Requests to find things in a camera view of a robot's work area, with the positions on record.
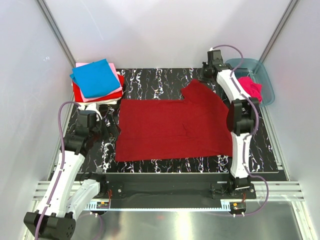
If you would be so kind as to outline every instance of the red cloth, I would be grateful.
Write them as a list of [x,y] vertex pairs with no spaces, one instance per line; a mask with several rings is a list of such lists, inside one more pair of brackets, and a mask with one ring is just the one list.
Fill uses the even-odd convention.
[[195,79],[181,93],[183,100],[122,100],[116,161],[232,156],[220,97]]
[[240,85],[252,98],[257,98],[259,103],[262,102],[261,89],[262,85],[254,83],[249,76],[243,76],[238,79]]
[[[118,78],[119,78],[121,86],[123,86],[124,83],[125,83],[125,77],[121,76],[121,75],[118,75]],[[80,88],[78,87],[78,85],[75,84],[75,82],[72,82],[72,87],[73,87],[75,101],[78,102],[78,103],[83,103],[84,101],[82,100]],[[100,97],[100,98],[95,99],[95,100],[87,101],[87,103],[95,103],[95,102],[99,102],[99,101],[117,99],[117,98],[121,98],[122,95],[123,95],[123,92],[121,90],[121,91],[117,91],[115,93],[112,93],[110,95]]]

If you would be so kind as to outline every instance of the translucent blue container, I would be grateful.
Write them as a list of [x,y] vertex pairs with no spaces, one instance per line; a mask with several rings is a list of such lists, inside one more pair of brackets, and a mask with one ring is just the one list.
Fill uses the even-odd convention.
[[[226,61],[226,64],[230,64],[235,68],[241,61],[241,58],[233,58]],[[258,60],[251,58],[244,58],[242,65],[235,70],[235,77],[250,77],[253,82],[262,85],[261,95],[262,102],[260,107],[264,107],[272,104],[275,101],[275,93],[272,88],[268,73],[265,66]]]

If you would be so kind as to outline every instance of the white enclosure wall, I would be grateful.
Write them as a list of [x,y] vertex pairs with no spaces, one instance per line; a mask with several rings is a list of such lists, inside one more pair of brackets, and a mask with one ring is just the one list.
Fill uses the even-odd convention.
[[118,68],[201,67],[219,44],[259,59],[289,1],[46,0],[77,62]]
[[0,1],[0,22],[0,233],[18,240],[52,164],[58,109],[72,96],[71,66],[36,1]]
[[265,66],[275,93],[269,107],[291,180],[299,181],[320,235],[320,4],[297,5]]

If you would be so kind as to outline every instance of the black marble table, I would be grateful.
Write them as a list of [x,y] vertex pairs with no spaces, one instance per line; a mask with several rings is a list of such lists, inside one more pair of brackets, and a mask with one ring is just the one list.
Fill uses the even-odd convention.
[[[200,68],[151,68],[151,69],[118,69],[125,78],[126,99],[170,99],[182,98],[180,89],[192,79],[201,80]],[[208,84],[221,99],[228,104],[228,99],[219,85]],[[106,115],[112,112],[116,121],[121,105],[102,105],[100,111]],[[277,163],[269,141],[261,113],[259,113],[259,130],[250,144],[249,167],[252,172],[278,172]],[[74,107],[69,120],[70,131],[77,119]],[[95,172],[101,167],[105,173],[221,173],[227,172],[231,158],[225,155],[178,158],[151,159],[143,161],[115,161],[114,138],[110,142],[97,142],[90,150],[79,172]]]

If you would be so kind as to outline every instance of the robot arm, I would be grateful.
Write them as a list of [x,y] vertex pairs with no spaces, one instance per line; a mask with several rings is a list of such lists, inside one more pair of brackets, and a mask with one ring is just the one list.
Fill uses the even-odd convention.
[[43,199],[35,212],[27,212],[24,217],[23,222],[34,236],[43,215],[39,223],[39,237],[51,240],[71,239],[76,220],[87,203],[92,198],[102,198],[107,193],[106,176],[91,173],[79,190],[70,196],[76,175],[93,144],[101,139],[109,139],[109,130],[95,103],[88,105],[86,109],[80,107],[79,110],[74,132],[63,138],[65,151],[59,154],[56,170]]
[[224,63],[220,50],[210,49],[207,55],[208,62],[203,62],[203,75],[206,78],[216,80],[230,101],[226,124],[231,132],[233,147],[228,183],[228,191],[232,196],[251,186],[250,176],[244,165],[249,167],[249,148],[252,136],[248,135],[255,126],[256,117],[252,106],[245,97],[250,99],[256,108],[259,106],[259,101],[257,98],[251,98],[242,88],[235,74],[232,73],[231,66]]

